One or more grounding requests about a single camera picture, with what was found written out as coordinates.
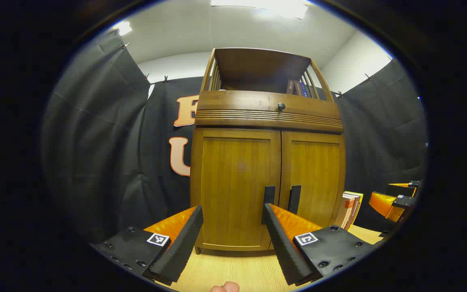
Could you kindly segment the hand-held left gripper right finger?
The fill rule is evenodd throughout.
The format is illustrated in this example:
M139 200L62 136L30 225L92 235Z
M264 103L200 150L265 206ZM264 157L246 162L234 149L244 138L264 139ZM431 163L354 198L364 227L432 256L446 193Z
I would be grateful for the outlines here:
M270 203L263 206L263 221L289 285L339 274L375 249L338 225L322 228Z

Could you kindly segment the long ceiling light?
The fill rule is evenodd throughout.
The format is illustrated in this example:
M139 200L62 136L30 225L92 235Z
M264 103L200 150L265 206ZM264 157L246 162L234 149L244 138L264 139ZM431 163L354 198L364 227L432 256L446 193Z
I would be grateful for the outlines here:
M290 18L303 19L309 6L301 0L210 0L211 6L241 6L271 11Z

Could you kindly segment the small ceiling light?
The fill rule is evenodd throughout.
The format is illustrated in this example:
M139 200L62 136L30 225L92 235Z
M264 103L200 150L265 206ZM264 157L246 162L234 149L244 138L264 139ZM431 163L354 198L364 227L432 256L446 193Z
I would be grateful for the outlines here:
M115 24L115 26L112 27L112 29L117 31L121 37L132 32L132 27L129 21L118 22Z

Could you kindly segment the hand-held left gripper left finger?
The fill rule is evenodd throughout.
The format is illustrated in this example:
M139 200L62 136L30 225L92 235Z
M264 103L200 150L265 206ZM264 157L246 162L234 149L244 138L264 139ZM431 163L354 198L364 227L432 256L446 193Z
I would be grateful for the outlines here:
M127 227L90 246L117 266L170 286L186 267L203 223L197 205L147 228Z

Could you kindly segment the wooden shoe cabinet door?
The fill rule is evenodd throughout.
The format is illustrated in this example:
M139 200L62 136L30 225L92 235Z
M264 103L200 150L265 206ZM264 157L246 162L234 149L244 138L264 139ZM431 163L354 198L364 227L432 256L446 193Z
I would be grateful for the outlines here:
M204 217L196 252L269 249L263 207L278 203L280 170L279 131L195 128L190 200Z
M282 131L281 158L278 206L288 209L291 189L299 185L296 214L321 227L333 224L345 185L343 135Z

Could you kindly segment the wooden double-door shoe cabinet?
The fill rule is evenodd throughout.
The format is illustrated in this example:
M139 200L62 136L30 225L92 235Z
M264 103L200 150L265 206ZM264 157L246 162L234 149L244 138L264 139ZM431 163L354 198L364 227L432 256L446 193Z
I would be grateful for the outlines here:
M288 79L304 83L310 98L287 94ZM278 111L279 102L286 109ZM254 48L213 49L197 102L197 127L344 132L339 106L313 59ZM296 214L292 204L300 189L292 187L285 210Z

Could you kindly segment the beige orange book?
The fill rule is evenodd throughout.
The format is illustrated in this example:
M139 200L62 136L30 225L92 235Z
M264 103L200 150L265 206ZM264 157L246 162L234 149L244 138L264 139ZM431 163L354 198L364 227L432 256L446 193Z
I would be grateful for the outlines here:
M355 199L356 196L352 194L342 194L341 205L339 206L338 214L334 222L334 224L339 226L339 228L345 228L345 225L351 216Z

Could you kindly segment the black backdrop cloth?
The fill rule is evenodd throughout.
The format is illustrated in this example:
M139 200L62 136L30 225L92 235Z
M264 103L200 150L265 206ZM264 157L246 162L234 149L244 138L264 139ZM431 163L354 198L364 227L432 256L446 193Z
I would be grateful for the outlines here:
M209 52L152 62L169 81L153 84L111 32L85 45L52 91L41 134L51 193L89 242L130 226L147 227L190 207L193 119L178 99L199 93ZM413 82L395 60L341 97L349 191L384 191L388 183L422 180L428 133Z

